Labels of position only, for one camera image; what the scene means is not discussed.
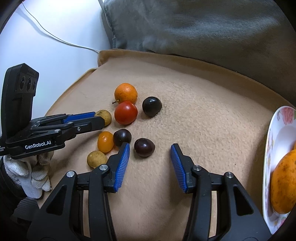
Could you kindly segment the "white gloved left hand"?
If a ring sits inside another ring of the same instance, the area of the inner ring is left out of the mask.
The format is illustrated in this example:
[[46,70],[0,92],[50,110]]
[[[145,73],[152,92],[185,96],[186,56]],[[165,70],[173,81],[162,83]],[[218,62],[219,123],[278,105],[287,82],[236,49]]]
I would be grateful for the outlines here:
[[50,161],[54,152],[38,154],[23,159],[4,156],[4,167],[12,181],[24,190],[29,198],[39,199],[51,190]]

